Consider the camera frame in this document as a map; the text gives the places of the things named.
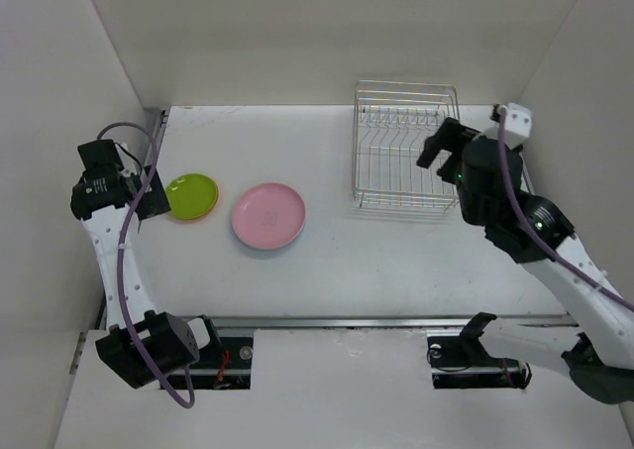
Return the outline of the pink plastic plate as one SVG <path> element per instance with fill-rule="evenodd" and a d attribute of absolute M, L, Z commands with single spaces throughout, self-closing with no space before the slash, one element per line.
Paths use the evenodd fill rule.
<path fill-rule="evenodd" d="M 306 205 L 292 187 L 265 182 L 251 187 L 236 201 L 231 225 L 237 238 L 260 243 L 298 237 L 306 222 Z"/>

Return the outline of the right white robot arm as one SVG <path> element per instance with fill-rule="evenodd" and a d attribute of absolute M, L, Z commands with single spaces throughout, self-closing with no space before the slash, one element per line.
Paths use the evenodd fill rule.
<path fill-rule="evenodd" d="M 633 306 L 594 266 L 574 225 L 549 199 L 521 188 L 523 161 L 504 138 L 487 138 L 453 118 L 429 137 L 417 160 L 458 191 L 463 219 L 536 278 L 570 314 L 576 328 L 515 324 L 480 312 L 452 337 L 431 337 L 427 359 L 438 373 L 471 388 L 476 370 L 495 368 L 496 388 L 524 390 L 535 366 L 570 381 L 604 404 L 633 399 Z"/>

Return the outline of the aluminium table rail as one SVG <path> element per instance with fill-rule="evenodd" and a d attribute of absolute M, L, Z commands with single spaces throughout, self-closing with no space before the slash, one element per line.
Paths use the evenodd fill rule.
<path fill-rule="evenodd" d="M 205 217 L 142 221 L 135 255 L 159 310 L 217 325 L 402 326 L 481 311 L 558 324 L 564 309 L 533 276 L 449 211 L 360 208 L 351 192 L 349 107 L 176 108 L 158 156 L 161 178 L 200 171 L 220 186 Z M 243 247 L 231 210 L 248 188 L 297 190 L 307 218 L 284 252 Z"/>

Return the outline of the yellow plastic plate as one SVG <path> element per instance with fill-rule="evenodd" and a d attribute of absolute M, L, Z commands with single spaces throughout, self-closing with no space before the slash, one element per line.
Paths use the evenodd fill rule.
<path fill-rule="evenodd" d="M 274 241 L 272 243 L 260 243 L 253 240 L 244 240 L 242 238 L 238 238 L 237 241 L 246 249 L 254 252 L 263 252 L 263 253 L 277 253 L 284 252 L 287 249 L 291 249 L 296 242 L 298 241 L 298 237 L 289 240 L 281 240 Z"/>

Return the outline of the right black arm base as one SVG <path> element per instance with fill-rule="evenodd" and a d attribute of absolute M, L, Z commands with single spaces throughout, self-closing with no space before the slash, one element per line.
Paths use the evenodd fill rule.
<path fill-rule="evenodd" d="M 529 364 L 493 358 L 469 332 L 433 331 L 427 335 L 427 363 L 435 390 L 520 390 L 531 383 Z"/>

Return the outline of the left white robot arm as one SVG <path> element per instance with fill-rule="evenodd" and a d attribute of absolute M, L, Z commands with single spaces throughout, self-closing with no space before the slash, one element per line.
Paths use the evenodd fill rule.
<path fill-rule="evenodd" d="M 150 168 L 127 171 L 112 140 L 81 145 L 78 153 L 84 172 L 70 208 L 92 242 L 103 281 L 108 333 L 96 343 L 101 361 L 134 389 L 157 378 L 146 356 L 164 376 L 215 364 L 226 349 L 212 320 L 159 310 L 135 255 L 139 224 L 170 209 L 159 176 Z"/>

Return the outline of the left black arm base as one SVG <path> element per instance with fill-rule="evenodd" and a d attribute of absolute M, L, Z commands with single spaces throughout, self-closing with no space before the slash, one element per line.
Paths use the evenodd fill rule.
<path fill-rule="evenodd" d="M 245 391 L 251 388 L 254 333 L 239 330 L 220 332 L 222 348 L 206 346 L 200 360 L 190 367 L 195 390 Z"/>

